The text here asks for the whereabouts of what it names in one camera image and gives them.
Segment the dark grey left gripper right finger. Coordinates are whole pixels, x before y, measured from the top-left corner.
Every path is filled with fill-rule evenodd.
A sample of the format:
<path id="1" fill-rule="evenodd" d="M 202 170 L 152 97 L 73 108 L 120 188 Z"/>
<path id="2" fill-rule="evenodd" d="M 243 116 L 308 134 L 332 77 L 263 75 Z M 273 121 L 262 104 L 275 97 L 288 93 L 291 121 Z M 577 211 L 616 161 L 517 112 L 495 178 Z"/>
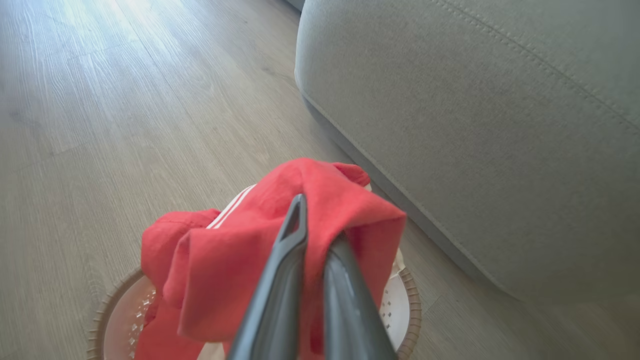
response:
<path id="1" fill-rule="evenodd" d="M 345 234 L 326 255 L 323 337 L 325 360 L 398 360 Z"/>

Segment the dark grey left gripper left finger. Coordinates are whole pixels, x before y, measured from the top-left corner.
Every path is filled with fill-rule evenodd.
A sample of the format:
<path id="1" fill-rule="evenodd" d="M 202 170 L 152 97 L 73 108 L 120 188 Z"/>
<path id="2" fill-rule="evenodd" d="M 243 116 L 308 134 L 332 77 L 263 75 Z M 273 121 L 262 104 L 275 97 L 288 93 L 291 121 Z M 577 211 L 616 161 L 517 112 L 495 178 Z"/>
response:
<path id="1" fill-rule="evenodd" d="M 297 360 L 307 201 L 294 196 L 227 360 Z"/>

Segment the red garment with white stripes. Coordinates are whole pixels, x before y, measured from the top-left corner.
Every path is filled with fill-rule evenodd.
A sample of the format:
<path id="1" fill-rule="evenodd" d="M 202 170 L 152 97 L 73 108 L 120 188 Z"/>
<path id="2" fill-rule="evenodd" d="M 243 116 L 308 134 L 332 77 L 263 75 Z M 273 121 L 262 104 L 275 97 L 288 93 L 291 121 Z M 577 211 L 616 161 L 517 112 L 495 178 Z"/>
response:
<path id="1" fill-rule="evenodd" d="M 299 330 L 301 360 L 324 360 L 323 268 L 345 232 L 380 306 L 407 215 L 367 189 L 359 166 L 297 158 L 241 191 L 223 210 L 169 212 L 142 234 L 141 269 L 157 290 L 134 360 L 197 360 L 206 343 L 229 351 L 290 203 L 307 200 Z"/>

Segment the round white basket brown rim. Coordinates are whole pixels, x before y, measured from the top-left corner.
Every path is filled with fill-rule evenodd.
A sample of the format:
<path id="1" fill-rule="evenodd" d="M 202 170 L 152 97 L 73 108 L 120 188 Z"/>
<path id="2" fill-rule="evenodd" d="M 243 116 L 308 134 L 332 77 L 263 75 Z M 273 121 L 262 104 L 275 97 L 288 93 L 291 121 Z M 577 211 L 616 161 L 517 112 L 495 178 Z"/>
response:
<path id="1" fill-rule="evenodd" d="M 86 360 L 134 360 L 156 289 L 136 268 L 103 300 L 87 336 Z M 393 264 L 379 310 L 398 360 L 410 360 L 422 327 L 418 286 L 400 258 Z"/>

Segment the grey fabric sofa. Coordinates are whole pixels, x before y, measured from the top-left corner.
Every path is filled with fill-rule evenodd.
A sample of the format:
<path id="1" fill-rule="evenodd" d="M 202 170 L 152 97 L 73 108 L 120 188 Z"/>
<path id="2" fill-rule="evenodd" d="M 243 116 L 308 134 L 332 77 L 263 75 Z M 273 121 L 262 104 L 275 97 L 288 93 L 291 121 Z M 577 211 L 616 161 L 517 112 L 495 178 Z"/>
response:
<path id="1" fill-rule="evenodd" d="M 640 294 L 640 0 L 305 0 L 295 82 L 469 276 Z"/>

